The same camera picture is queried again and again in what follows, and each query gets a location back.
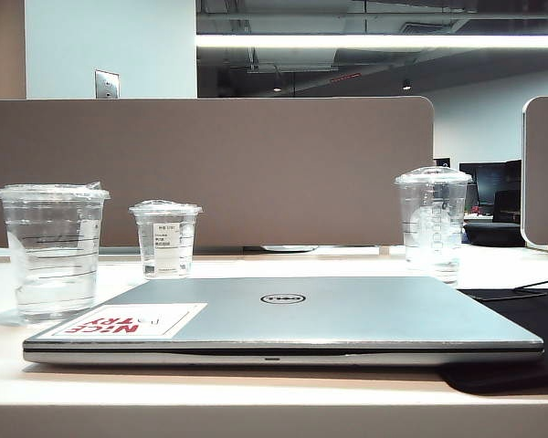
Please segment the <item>ceiling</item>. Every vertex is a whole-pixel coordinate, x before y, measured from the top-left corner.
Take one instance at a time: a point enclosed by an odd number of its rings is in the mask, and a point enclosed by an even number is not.
[[[197,34],[548,35],[548,0],[197,0]],[[199,97],[394,96],[548,69],[548,50],[198,48],[197,66]]]

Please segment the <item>silver laptop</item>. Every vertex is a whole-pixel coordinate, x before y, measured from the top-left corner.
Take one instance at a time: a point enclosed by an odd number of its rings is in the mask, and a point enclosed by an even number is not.
[[[543,341],[429,277],[152,280],[24,342],[35,362],[403,365],[533,360]]]

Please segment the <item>light switch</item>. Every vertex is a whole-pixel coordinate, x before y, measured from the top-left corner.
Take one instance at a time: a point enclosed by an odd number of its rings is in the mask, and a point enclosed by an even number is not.
[[[95,99],[117,99],[120,96],[120,75],[95,70]]]

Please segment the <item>black mouse pad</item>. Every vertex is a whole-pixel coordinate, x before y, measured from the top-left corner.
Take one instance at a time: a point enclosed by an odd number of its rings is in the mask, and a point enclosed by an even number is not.
[[[511,289],[460,289],[474,297],[509,297]],[[546,292],[548,289],[530,289]],[[439,370],[453,388],[475,394],[534,390],[548,387],[548,295],[483,303],[528,329],[544,341],[540,360],[522,363],[448,365]]]

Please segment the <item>fluorescent light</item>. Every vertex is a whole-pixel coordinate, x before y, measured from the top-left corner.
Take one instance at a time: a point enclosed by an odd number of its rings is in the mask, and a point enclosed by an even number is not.
[[[260,48],[548,48],[548,36],[197,35],[196,45]]]

